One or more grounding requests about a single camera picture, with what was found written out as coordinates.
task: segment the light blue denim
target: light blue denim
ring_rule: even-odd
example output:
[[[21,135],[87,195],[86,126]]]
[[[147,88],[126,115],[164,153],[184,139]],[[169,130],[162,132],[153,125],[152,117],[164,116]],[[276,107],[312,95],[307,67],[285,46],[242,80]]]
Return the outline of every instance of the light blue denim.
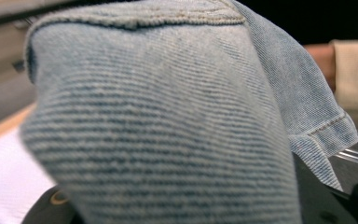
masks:
[[[140,1],[29,33],[26,146],[87,223],[300,223],[291,150],[357,141],[310,56],[237,2]]]

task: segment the stitching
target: stitching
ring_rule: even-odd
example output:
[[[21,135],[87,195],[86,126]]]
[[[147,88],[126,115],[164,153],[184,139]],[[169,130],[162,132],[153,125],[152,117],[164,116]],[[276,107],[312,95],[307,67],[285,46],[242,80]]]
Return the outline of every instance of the stitching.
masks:
[[[307,135],[308,135],[308,136],[312,136],[313,134],[316,134],[316,133],[318,133],[318,132],[321,132],[321,131],[325,130],[326,128],[332,126],[333,124],[342,121],[342,120],[345,119],[346,117],[347,117],[347,113],[345,113],[342,117],[339,117],[339,118],[337,118],[337,119],[334,119],[334,120],[328,122],[328,123],[325,124],[324,126],[318,128],[317,130],[313,131],[312,133],[308,133]]]

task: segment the denim jacket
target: denim jacket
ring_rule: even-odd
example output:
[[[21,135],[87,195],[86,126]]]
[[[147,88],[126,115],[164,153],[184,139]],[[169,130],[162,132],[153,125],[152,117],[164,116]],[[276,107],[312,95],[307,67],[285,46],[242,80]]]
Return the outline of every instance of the denim jacket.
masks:
[[[26,62],[22,139],[88,223],[299,223],[291,151],[339,189],[327,158],[357,141],[308,53],[235,1],[64,11]]]

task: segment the jeans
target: jeans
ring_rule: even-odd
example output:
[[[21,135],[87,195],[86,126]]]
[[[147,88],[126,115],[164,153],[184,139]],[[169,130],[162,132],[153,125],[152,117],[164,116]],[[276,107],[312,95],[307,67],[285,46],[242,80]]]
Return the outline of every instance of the jeans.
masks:
[[[357,141],[312,58],[235,1],[76,8],[30,31],[25,145],[88,223],[300,223],[291,150]]]

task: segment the gray surface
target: gray surface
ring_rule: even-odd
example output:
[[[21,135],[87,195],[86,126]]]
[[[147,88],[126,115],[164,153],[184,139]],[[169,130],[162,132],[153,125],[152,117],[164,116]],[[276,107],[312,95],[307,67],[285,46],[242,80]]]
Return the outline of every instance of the gray surface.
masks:
[[[351,147],[351,149],[358,151],[358,144]],[[329,160],[332,163],[343,190],[347,193],[351,193],[353,187],[358,184],[358,163],[346,161],[335,156]]]
[[[34,86],[25,74],[0,84],[0,120],[31,104],[35,100]]]

